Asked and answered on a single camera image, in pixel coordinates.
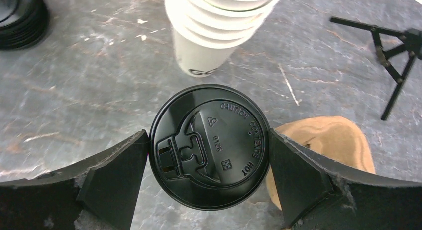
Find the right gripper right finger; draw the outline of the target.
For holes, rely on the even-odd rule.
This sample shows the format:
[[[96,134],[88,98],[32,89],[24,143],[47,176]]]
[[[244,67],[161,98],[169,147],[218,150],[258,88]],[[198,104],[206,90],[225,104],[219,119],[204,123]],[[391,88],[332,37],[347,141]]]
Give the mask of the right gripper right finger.
[[[269,132],[270,165],[292,230],[419,230],[422,185],[361,171]]]

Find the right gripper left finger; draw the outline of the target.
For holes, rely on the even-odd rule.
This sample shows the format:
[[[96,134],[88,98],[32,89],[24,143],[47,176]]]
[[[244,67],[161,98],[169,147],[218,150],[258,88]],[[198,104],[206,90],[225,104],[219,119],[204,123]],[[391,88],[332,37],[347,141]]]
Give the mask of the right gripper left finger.
[[[142,130],[69,166],[1,182],[1,229],[130,229],[149,148]]]

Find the black coffee lid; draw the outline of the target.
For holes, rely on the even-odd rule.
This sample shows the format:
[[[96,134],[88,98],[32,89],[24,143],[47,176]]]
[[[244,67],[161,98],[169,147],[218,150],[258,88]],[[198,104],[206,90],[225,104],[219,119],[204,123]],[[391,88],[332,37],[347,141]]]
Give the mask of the black coffee lid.
[[[149,161],[161,188],[192,209],[231,208],[269,169],[269,124],[244,93],[219,84],[185,88],[158,111]]]

